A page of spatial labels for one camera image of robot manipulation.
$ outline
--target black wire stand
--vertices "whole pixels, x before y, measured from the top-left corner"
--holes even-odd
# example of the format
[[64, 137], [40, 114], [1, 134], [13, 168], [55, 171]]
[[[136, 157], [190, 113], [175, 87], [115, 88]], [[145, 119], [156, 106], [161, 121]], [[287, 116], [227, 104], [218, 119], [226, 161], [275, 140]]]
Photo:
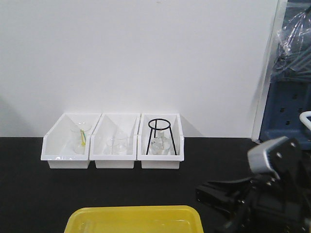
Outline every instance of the black wire stand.
[[[152, 127], [151, 126], [151, 123], [155, 121], [155, 126]], [[157, 128], [156, 125], [157, 125], [157, 122], [158, 121], [165, 121], [168, 123], [168, 126], [167, 127], [164, 127], [164, 128]], [[171, 133], [171, 138], [172, 138], [172, 143], [173, 143], [173, 147], [174, 147], [174, 152], [175, 152], [175, 155], [177, 155], [176, 153], [176, 147], [175, 147], [175, 143], [174, 143], [174, 138], [173, 138], [173, 133], [172, 133], [172, 128], [171, 128], [171, 123], [166, 120], [166, 119], [162, 119], [162, 118], [156, 118], [156, 119], [152, 119], [148, 122], [148, 126], [150, 128], [150, 136], [149, 136], [149, 141], [148, 141], [148, 147], [147, 147], [147, 153], [149, 152], [149, 147], [150, 147], [150, 141], [151, 141], [151, 137], [152, 137], [152, 131], [154, 130], [155, 131], [155, 134], [154, 134], [154, 138], [156, 137], [156, 131], [159, 130], [159, 131], [162, 131], [162, 130], [167, 130], [167, 129], [170, 129], [170, 133]]]

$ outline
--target white wall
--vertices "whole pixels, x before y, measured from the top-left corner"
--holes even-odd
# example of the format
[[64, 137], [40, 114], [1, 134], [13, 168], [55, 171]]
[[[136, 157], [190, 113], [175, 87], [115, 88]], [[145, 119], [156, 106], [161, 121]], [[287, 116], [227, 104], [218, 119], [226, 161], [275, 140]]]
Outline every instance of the white wall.
[[63, 112], [175, 113], [250, 137], [277, 0], [0, 1], [0, 136]]

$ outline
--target storage bin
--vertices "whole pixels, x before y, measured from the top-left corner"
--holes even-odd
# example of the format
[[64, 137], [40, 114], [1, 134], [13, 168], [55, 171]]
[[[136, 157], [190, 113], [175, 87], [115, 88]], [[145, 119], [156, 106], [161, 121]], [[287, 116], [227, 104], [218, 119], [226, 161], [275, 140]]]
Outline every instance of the storage bin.
[[311, 149], [311, 132], [299, 120], [311, 110], [311, 83], [271, 83], [259, 139], [267, 141], [281, 136], [294, 137], [303, 150]]
[[93, 207], [74, 212], [65, 233], [203, 233], [189, 206]]
[[[103, 114], [91, 137], [90, 160], [96, 168], [133, 168], [137, 158], [137, 134], [140, 114]], [[126, 136], [125, 151], [114, 151], [118, 134]]]
[[[147, 154], [147, 146], [151, 130], [148, 126], [148, 122], [155, 118], [163, 118], [171, 123], [177, 155], [174, 153], [173, 143], [168, 129], [164, 130], [164, 136], [171, 142], [168, 154], [152, 155], [150, 151]], [[142, 168], [179, 169], [179, 163], [184, 161], [184, 135], [179, 114], [142, 114], [138, 133], [137, 159], [141, 161]]]
[[[62, 114], [43, 138], [41, 160], [48, 161], [50, 168], [87, 168], [89, 164], [90, 138], [101, 114]], [[74, 150], [74, 138], [70, 129], [85, 123], [89, 130], [81, 131], [85, 149], [81, 154]]]

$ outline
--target blue pegboard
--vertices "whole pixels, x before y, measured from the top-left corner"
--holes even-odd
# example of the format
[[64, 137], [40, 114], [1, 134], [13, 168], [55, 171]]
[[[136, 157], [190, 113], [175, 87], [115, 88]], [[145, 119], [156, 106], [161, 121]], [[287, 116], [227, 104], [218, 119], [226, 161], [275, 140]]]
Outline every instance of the blue pegboard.
[[311, 150], [311, 131], [299, 120], [300, 113], [310, 110], [311, 83], [271, 83], [259, 139], [294, 137], [303, 150]]

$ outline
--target glass beaker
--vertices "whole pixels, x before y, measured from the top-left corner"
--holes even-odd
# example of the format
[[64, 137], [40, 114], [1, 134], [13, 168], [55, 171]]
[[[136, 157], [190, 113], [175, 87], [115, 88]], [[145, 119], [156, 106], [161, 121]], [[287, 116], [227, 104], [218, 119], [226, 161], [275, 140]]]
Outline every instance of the glass beaker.
[[71, 125], [71, 137], [73, 151], [77, 154], [84, 154], [86, 149], [86, 137], [89, 130], [92, 128], [90, 124], [79, 122]]

